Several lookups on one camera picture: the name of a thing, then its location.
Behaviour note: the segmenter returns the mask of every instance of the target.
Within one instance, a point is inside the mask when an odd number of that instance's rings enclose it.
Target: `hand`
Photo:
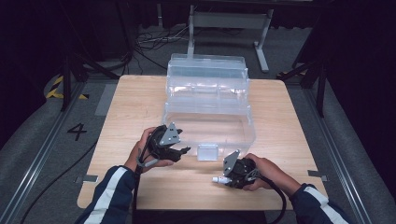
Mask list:
[[[139,148],[140,148],[140,151],[143,152],[143,148],[145,147],[149,136],[151,135],[152,132],[154,132],[155,129],[156,129],[155,127],[152,127],[152,128],[147,128],[145,131],[143,131],[142,137],[134,145],[134,148],[132,149],[131,154],[129,155],[129,158],[125,162],[124,166],[130,168],[132,171],[134,171],[136,169],[136,166],[137,166],[136,158],[139,157]],[[152,156],[149,156],[148,149],[146,149],[146,152],[145,152],[145,155],[143,156],[143,158],[146,158],[145,162],[154,160],[154,158]],[[169,165],[173,165],[173,162],[172,161],[157,161],[150,167],[143,168],[143,173],[147,172],[149,169],[151,169],[153,167],[164,167],[164,166],[169,166]]]
[[[248,153],[245,158],[253,160],[256,163],[256,167],[259,169],[260,174],[271,179],[288,196],[291,196],[300,188],[300,183],[283,172],[273,162],[265,158],[259,158],[251,153]],[[270,189],[271,187],[261,179],[256,179],[253,184],[244,186],[244,190],[251,191],[259,188]]]

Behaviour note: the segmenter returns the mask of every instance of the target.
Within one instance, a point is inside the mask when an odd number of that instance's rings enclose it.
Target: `white stripe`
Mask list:
[[[93,211],[84,223],[101,223],[103,217],[105,216],[105,212],[110,205],[111,199],[113,198],[116,186],[119,183],[120,178],[126,171],[127,170],[125,168],[120,167],[113,174],[113,176],[111,176],[110,181],[108,181],[107,183],[105,191],[103,191],[102,195],[99,197],[96,206],[93,208]]]
[[[332,207],[328,205],[329,199],[326,198],[323,194],[311,187],[306,187],[304,191],[310,193],[312,196],[314,196],[314,198],[318,200],[318,202],[320,203],[320,208],[323,210],[323,212],[327,215],[332,223],[347,224],[343,217],[341,217],[340,214],[338,214]]]

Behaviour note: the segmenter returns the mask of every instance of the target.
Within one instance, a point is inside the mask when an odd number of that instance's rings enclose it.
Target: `striped sleeve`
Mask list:
[[[134,173],[130,169],[124,166],[110,168],[76,223],[125,223],[133,189]]]
[[[351,223],[347,214],[313,185],[302,184],[290,201],[298,223]]]

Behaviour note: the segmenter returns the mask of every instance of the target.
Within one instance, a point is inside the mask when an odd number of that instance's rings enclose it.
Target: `plastic bin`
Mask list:
[[[173,54],[168,64],[163,123],[182,129],[176,149],[216,161],[248,152],[256,134],[248,104],[248,69],[242,57]]]

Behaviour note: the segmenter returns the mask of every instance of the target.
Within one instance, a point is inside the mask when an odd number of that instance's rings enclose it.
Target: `black number on floor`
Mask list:
[[[87,132],[87,131],[82,130],[82,128],[84,128],[84,124],[80,123],[80,124],[76,125],[75,127],[69,129],[67,132],[68,133],[76,133],[77,135],[76,135],[75,141],[78,141],[79,135],[81,133],[86,133]]]

